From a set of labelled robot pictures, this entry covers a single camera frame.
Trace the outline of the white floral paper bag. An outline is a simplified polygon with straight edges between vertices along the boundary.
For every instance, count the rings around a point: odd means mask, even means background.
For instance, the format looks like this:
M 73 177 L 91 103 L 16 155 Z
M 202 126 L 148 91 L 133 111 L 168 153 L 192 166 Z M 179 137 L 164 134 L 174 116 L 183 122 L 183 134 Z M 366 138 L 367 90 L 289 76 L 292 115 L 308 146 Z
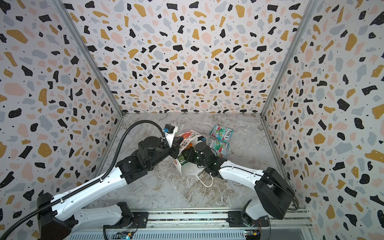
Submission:
M 214 182 L 213 177 L 210 184 L 204 183 L 199 177 L 204 171 L 203 157 L 201 152 L 196 151 L 196 145 L 206 143 L 206 138 L 195 130 L 188 130 L 175 136 L 174 141 L 179 146 L 179 152 L 170 159 L 179 173 L 184 177 L 195 176 L 204 187 L 210 188 Z

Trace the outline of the teal Fox's mint candy bag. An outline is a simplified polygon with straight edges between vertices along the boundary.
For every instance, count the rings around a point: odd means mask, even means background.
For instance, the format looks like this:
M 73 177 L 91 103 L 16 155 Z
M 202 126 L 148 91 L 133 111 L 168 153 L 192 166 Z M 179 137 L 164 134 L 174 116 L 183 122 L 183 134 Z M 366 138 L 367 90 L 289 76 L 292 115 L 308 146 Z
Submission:
M 218 141 L 227 143 L 230 140 L 233 131 L 234 130 L 231 128 L 222 125 L 215 125 L 210 133 L 210 136 L 217 139 Z

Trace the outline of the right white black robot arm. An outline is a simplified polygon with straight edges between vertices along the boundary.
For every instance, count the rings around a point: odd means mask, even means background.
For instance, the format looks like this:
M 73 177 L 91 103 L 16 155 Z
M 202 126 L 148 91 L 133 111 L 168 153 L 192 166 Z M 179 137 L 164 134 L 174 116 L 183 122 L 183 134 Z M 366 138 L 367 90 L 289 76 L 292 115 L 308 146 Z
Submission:
M 219 157 L 206 143 L 198 143 L 181 152 L 182 160 L 202 168 L 209 176 L 233 181 L 253 189 L 257 200 L 250 200 L 242 209 L 244 222 L 256 221 L 265 216 L 282 220 L 295 193 L 291 186 L 274 168 L 254 170 Z

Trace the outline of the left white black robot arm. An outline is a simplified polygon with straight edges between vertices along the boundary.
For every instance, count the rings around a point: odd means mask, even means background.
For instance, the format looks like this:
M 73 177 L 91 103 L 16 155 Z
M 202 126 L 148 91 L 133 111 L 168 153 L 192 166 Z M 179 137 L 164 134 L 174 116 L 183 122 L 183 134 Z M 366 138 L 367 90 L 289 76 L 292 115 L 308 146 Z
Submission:
M 138 228 L 138 218 L 127 203 L 120 202 L 110 207 L 91 210 L 85 210 L 84 206 L 144 177 L 166 158 L 177 157 L 182 141 L 183 137 L 172 137 L 167 147 L 161 138 L 147 137 L 139 142 L 138 150 L 112 164 L 110 172 L 105 172 L 85 185 L 63 194 L 40 196 L 38 224 L 41 239 L 63 240 L 75 231 L 97 227 Z

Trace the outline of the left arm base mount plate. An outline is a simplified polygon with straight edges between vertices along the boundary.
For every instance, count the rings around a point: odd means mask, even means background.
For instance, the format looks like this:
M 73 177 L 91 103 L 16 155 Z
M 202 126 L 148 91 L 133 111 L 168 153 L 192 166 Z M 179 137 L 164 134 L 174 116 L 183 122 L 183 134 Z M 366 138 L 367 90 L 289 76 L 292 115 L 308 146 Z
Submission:
M 133 212 L 130 217 L 122 217 L 116 224 L 104 225 L 104 229 L 145 229 L 149 219 L 149 212 Z

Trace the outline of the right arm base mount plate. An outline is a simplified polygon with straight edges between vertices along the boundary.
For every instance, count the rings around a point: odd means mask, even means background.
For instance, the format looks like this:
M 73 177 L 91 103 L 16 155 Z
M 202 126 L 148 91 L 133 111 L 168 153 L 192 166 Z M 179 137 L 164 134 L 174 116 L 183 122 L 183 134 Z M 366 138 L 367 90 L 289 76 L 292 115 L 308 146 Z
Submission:
M 229 211 L 226 222 L 229 223 L 229 226 L 231 228 L 234 228 L 234 227 L 259 228 L 259 227 L 270 226 L 267 216 L 261 217 L 257 220 L 253 220 L 245 212 L 242 212 L 242 211 Z

